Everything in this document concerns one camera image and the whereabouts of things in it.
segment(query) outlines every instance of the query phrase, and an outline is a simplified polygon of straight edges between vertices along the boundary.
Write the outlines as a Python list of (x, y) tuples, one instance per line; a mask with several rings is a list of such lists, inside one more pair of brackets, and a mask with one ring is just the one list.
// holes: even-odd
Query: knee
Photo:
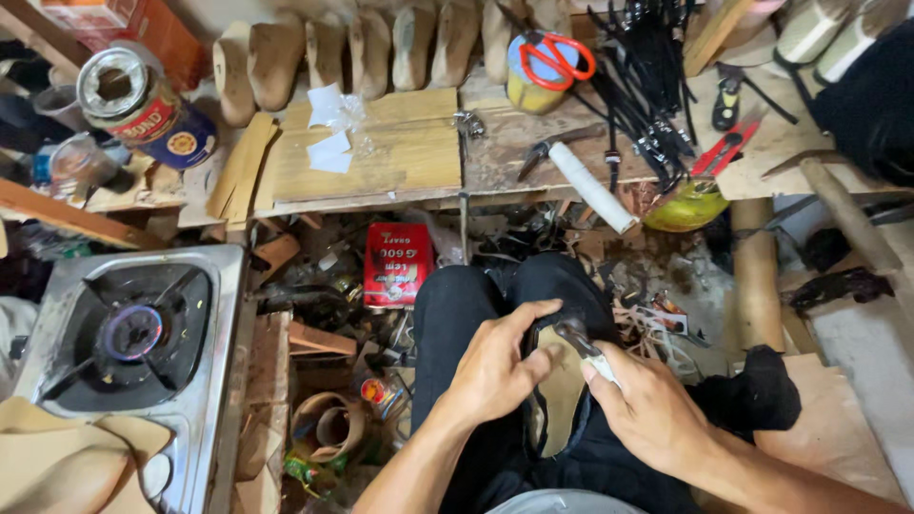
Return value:
[(527, 273), (530, 273), (529, 270), (535, 270), (533, 273), (543, 273), (556, 270), (557, 268), (567, 268), (569, 266), (580, 267), (580, 262), (564, 253), (543, 252), (538, 253), (521, 263), (518, 271), (525, 270)]
[(445, 266), (437, 269), (422, 283), (421, 291), (466, 287), (468, 284), (485, 284), (489, 277), (472, 266)]

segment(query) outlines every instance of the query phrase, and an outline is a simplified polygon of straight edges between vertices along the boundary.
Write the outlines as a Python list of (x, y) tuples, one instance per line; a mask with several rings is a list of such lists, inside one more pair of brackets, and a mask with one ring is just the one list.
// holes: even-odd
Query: stainless steel stove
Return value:
[(116, 413), (169, 427), (172, 474), (151, 503), (202, 514), (218, 429), (239, 415), (227, 414), (226, 391), (233, 352), (246, 357), (233, 347), (244, 262), (236, 245), (57, 262), (14, 394), (62, 417)]

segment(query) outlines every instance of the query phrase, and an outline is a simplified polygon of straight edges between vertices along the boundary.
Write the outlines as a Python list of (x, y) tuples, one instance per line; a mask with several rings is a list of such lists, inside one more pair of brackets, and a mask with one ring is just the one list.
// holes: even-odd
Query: bond glue can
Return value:
[(216, 126), (127, 48), (109, 48), (80, 70), (77, 96), (89, 123), (174, 169), (213, 153)]

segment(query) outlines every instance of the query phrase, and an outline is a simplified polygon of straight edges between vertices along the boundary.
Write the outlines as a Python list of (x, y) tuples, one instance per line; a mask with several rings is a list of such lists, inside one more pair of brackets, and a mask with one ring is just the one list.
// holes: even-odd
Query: white tube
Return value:
[(549, 149), (549, 158), (580, 193), (580, 197), (584, 198), (584, 201), (597, 211), (613, 230), (623, 234), (638, 223), (639, 220), (625, 210), (619, 200), (590, 174), (584, 163), (580, 162), (564, 143), (553, 144)]

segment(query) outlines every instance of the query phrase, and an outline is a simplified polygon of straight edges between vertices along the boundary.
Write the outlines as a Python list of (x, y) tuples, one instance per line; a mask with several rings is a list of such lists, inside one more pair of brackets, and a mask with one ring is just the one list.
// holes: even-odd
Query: red utility knife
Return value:
[(759, 106), (749, 111), (742, 120), (739, 120), (739, 123), (720, 138), (716, 145), (695, 161), (695, 165), (692, 166), (692, 177), (699, 175), (716, 177), (717, 174), (723, 171), (733, 159), (733, 156), (758, 130), (761, 118), (764, 115), (765, 110)]

